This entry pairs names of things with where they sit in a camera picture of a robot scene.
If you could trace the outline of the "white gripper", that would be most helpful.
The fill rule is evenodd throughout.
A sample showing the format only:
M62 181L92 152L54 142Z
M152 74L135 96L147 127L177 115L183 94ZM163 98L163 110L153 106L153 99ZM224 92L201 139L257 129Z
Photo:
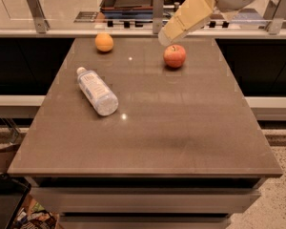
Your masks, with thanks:
M169 46L184 38L189 32L205 26L215 5L227 21L255 0L185 0L158 34L159 43Z

